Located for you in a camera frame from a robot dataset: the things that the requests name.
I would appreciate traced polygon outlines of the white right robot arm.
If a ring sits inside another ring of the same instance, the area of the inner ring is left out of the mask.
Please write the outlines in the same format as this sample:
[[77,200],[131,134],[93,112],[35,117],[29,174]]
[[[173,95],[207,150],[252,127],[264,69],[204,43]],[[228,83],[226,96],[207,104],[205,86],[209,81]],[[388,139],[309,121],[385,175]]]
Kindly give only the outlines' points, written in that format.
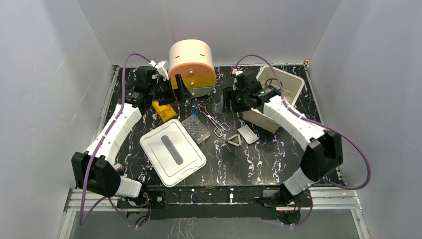
[[224,90],[228,109],[242,112],[257,109],[288,132],[304,151],[299,168],[280,186],[280,199],[293,206],[300,193],[334,171],[343,163],[341,136],[310,122],[291,106],[282,91],[263,87],[252,71],[231,72],[235,82]]

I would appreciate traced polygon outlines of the yellow test tube rack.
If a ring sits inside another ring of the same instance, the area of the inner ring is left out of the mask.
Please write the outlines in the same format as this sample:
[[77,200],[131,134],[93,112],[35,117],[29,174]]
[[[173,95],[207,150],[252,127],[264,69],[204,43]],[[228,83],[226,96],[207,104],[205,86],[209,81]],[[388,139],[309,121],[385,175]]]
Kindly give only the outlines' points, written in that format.
[[160,105],[158,101],[153,101],[152,106],[162,122],[167,122],[177,116],[171,105]]

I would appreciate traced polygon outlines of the clear plastic funnel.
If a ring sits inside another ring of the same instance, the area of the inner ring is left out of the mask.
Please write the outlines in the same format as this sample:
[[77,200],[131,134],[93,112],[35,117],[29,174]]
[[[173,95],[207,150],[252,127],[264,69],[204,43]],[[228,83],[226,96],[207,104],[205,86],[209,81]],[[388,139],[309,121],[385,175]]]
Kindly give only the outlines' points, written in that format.
[[220,101],[219,103],[217,103],[215,105],[215,111],[218,113],[223,113],[225,112],[225,106],[224,106],[224,101]]

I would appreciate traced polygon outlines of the white clay pipe triangle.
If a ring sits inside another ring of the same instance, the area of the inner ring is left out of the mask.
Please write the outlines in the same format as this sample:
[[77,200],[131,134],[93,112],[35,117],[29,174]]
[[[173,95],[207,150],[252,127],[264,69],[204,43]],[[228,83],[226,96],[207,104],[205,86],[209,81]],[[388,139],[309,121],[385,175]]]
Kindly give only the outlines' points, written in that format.
[[239,134],[235,134],[233,136],[230,136],[227,139],[227,143],[232,145],[232,146],[235,146],[235,147],[240,147],[242,145],[241,136]]

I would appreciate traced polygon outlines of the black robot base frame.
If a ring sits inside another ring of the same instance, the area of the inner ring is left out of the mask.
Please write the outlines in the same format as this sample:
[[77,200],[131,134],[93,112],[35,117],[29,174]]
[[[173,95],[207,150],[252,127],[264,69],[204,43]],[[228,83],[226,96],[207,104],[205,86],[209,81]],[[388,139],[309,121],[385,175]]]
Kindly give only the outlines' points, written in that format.
[[148,186],[139,198],[118,199],[129,212],[151,210],[152,220],[261,218],[296,224],[311,206],[310,192],[287,196],[275,186]]

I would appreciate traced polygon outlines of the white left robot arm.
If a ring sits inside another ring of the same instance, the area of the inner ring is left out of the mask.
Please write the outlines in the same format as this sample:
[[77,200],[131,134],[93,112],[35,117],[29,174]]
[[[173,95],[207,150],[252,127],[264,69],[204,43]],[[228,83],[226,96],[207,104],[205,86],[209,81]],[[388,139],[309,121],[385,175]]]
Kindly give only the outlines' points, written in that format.
[[158,73],[147,74],[145,81],[138,83],[138,90],[127,90],[122,83],[122,96],[108,123],[83,152],[75,152],[71,159],[76,184],[87,192],[106,198],[113,196],[129,197],[136,207],[148,203],[149,195],[142,190],[139,181],[121,176],[115,169],[115,159],[131,129],[141,120],[142,112],[154,101],[160,105],[181,102],[189,99],[188,91],[180,74],[171,81]]

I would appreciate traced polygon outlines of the clear plastic tube rack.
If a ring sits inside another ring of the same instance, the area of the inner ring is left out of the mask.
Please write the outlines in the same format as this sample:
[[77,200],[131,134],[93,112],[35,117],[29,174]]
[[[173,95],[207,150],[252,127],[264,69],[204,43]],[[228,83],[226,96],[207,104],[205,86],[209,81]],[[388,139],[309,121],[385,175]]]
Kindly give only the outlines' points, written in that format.
[[211,136],[211,132],[205,127],[205,125],[198,119],[196,115],[191,115],[183,120],[182,126],[197,144],[203,143]]

